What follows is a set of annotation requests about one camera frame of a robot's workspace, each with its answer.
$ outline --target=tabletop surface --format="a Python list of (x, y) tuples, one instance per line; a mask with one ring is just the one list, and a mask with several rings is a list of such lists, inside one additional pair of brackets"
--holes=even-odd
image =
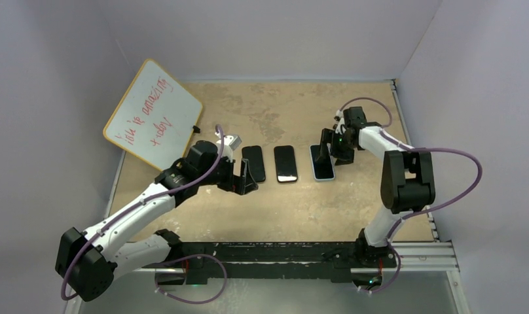
[[(196, 196), (162, 215), (132, 238), (139, 241), (159, 229), (169, 229), (183, 241), (353, 241), (380, 208), (382, 162), (370, 152), (356, 151), (355, 162), (336, 166), (336, 179), (313, 179), (309, 146), (318, 144), (321, 130), (335, 123), (336, 110), (349, 99), (368, 96), (385, 103), (394, 121), (387, 131), (405, 141), (390, 84), (316, 82), (188, 83), (186, 89), (203, 103), (200, 134), (191, 144), (216, 141), (214, 125), (238, 134), (243, 143), (234, 151), (239, 174), (241, 148), (263, 148), (266, 181), (245, 196), (202, 186)], [(358, 101), (368, 121), (388, 121), (384, 109)], [(276, 182), (275, 146), (295, 149), (299, 179)], [(138, 197), (158, 170), (127, 154), (120, 172), (111, 213)], [(432, 241), (425, 215), (406, 221), (397, 241)]]

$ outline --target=gray wall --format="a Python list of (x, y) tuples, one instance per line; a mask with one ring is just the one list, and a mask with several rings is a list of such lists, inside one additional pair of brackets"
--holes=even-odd
[[(443, 1), (399, 95), (415, 145), (484, 165), (478, 189), (435, 215), (473, 313), (529, 313), (529, 1)], [(473, 180), (471, 162), (435, 161), (438, 200)]]
[(398, 77), (441, 0), (98, 0), (132, 68), (177, 78)]
[(95, 1), (0, 1), (0, 313), (63, 311), (58, 242), (103, 216), (132, 78)]

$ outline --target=wooden table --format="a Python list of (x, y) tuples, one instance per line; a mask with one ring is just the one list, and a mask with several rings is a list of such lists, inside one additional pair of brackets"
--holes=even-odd
[[(346, 101), (369, 96), (391, 109), (394, 122), (387, 130), (404, 140), (403, 128), (388, 83), (189, 83), (186, 89), (204, 106), (191, 145), (200, 139), (216, 141), (214, 125), (235, 133), (242, 145), (263, 148), (266, 181), (245, 196), (203, 186), (198, 195), (161, 216), (136, 235), (138, 241), (167, 228), (183, 241), (353, 241), (374, 217), (380, 201), (382, 162), (370, 152), (356, 152), (355, 163), (336, 167), (334, 181), (312, 177), (309, 145), (318, 144), (323, 128), (335, 123), (336, 110)], [(382, 107), (370, 101), (367, 120), (385, 123)], [(292, 145), (299, 180), (276, 182), (273, 148)], [(241, 147), (234, 152), (239, 171)], [(126, 154), (111, 213), (139, 196), (158, 171)], [(398, 241), (432, 241), (426, 216), (410, 219)]]

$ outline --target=phone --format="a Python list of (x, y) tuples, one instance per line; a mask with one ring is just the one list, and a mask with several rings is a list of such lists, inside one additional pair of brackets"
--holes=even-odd
[(255, 179), (255, 182), (264, 182), (266, 175), (262, 148), (260, 146), (244, 147), (242, 148), (242, 158), (249, 160), (249, 172), (253, 179)]
[(313, 167), (313, 177), (315, 178), (315, 180), (334, 180), (336, 174), (334, 173), (334, 165), (332, 164), (332, 158), (328, 156), (328, 158), (324, 162), (318, 164), (317, 162), (315, 162), (315, 159), (320, 154), (320, 145), (311, 145), (309, 147), (309, 151), (311, 153), (311, 164)]
[(276, 164), (276, 178), (279, 183), (297, 181), (297, 166), (295, 165), (293, 146), (274, 147), (274, 163)]

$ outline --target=whiteboard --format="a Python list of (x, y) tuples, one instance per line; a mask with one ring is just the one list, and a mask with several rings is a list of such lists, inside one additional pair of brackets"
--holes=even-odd
[(183, 156), (203, 106), (147, 59), (110, 117), (104, 137), (163, 170)]

